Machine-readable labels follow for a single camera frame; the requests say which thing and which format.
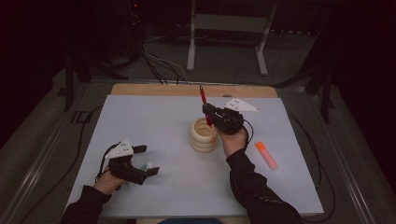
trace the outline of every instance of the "person's right hand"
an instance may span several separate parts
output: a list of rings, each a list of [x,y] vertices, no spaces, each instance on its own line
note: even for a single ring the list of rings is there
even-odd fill
[[[224,153],[227,157],[231,156],[235,151],[245,147],[248,134],[244,129],[234,134],[225,134],[219,129],[217,129],[217,131],[223,142]]]

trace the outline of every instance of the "white tag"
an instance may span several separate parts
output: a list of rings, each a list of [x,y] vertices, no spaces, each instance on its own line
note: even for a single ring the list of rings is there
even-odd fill
[[[112,148],[105,156],[105,159],[124,157],[132,154],[134,154],[134,150],[132,149],[129,139],[126,138],[123,142],[119,143],[116,147]]]
[[[250,105],[246,103],[245,101],[238,99],[238,98],[233,98],[231,101],[225,103],[224,107],[229,108],[234,111],[259,111],[260,109],[257,108],[256,106]]]

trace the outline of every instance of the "person's left hand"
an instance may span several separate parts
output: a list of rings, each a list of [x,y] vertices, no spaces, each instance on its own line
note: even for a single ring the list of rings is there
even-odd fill
[[[114,175],[112,175],[107,166],[93,187],[108,195],[125,182],[126,180],[116,178]]]

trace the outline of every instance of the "stacked wooden rings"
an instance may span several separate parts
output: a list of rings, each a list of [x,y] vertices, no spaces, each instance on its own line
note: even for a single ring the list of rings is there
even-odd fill
[[[218,132],[206,124],[206,118],[196,119],[191,125],[191,147],[199,152],[210,152],[218,144]]]

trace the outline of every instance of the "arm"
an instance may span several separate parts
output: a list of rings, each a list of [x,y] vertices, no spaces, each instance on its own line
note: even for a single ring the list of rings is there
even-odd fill
[[[230,165],[230,183],[235,199],[247,209],[254,223],[301,223],[297,211],[283,202],[267,186],[267,179],[254,172],[254,164],[245,154],[248,134],[241,129],[226,135],[219,132]]]
[[[84,186],[78,201],[64,211],[61,224],[97,223],[102,206],[111,198],[111,193],[123,182],[110,172],[104,172],[93,187]]]

